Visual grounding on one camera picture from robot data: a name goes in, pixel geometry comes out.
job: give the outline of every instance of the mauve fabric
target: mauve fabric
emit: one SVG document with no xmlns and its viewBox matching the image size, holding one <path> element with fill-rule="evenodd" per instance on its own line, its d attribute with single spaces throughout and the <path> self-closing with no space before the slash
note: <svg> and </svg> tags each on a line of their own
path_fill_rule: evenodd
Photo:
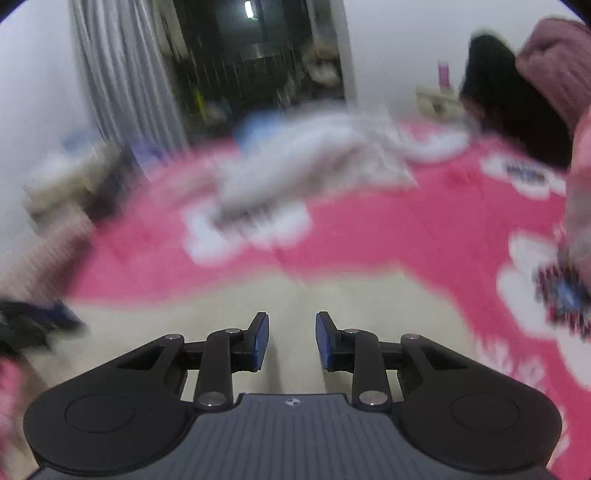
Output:
<svg viewBox="0 0 591 480">
<path fill-rule="evenodd" d="M 545 18 L 515 65 L 558 112 L 572 137 L 591 105 L 591 30 L 578 21 Z"/>
</svg>

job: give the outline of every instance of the pink bedsheet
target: pink bedsheet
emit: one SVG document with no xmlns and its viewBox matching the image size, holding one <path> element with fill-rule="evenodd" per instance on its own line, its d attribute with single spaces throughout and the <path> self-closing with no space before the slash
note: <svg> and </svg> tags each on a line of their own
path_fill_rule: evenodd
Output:
<svg viewBox="0 0 591 480">
<path fill-rule="evenodd" d="M 591 346 L 546 324 L 532 281 L 538 265 L 556 258 L 563 179 L 494 139 L 414 175 L 415 188 L 314 199 L 229 239 L 216 237 L 198 207 L 168 209 L 147 187 L 96 234 L 70 296 L 145 303 L 256 271 L 309 277 L 400 266 L 456 303 L 481 362 L 558 405 L 564 428 L 551 469 L 587 480 Z"/>
</svg>

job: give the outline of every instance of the bed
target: bed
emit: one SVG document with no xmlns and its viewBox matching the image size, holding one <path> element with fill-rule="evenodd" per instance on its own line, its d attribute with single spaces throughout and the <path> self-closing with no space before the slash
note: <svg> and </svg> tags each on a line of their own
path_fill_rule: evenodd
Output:
<svg viewBox="0 0 591 480">
<path fill-rule="evenodd" d="M 407 127 L 417 138 L 431 128 Z M 324 373 L 316 353 L 315 314 L 327 310 L 340 328 L 388 341 L 419 333 L 546 393 L 563 418 L 549 467 L 589 478 L 590 347 L 546 322 L 533 280 L 557 256 L 561 175 L 483 137 L 448 162 L 414 167 L 413 187 L 293 202 L 221 236 L 200 223 L 204 199 L 168 207 L 154 195 L 168 176 L 235 148 L 179 155 L 99 228 L 69 291 L 89 334 L 29 357 L 49 386 L 166 333 L 203 340 L 262 310 L 265 363 L 236 374 L 235 392 L 348 392 L 350 375 Z"/>
</svg>

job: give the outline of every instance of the curtain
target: curtain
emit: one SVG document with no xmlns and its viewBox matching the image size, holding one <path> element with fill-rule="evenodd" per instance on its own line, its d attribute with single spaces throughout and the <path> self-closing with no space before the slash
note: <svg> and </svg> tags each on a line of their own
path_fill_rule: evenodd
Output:
<svg viewBox="0 0 591 480">
<path fill-rule="evenodd" d="M 154 30 L 150 0 L 72 0 L 75 41 L 101 135 L 187 145 Z"/>
</svg>

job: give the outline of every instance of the metal screw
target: metal screw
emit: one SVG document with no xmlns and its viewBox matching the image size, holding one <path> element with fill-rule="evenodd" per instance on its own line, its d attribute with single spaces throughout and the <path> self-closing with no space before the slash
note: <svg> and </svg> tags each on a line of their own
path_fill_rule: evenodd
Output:
<svg viewBox="0 0 591 480">
<path fill-rule="evenodd" d="M 219 407 L 226 403 L 226 396 L 221 392 L 206 392 L 199 395 L 198 402 L 204 407 Z"/>
<path fill-rule="evenodd" d="M 359 396 L 359 401 L 364 405 L 384 405 L 388 401 L 388 396 L 378 390 L 368 390 Z"/>
</svg>

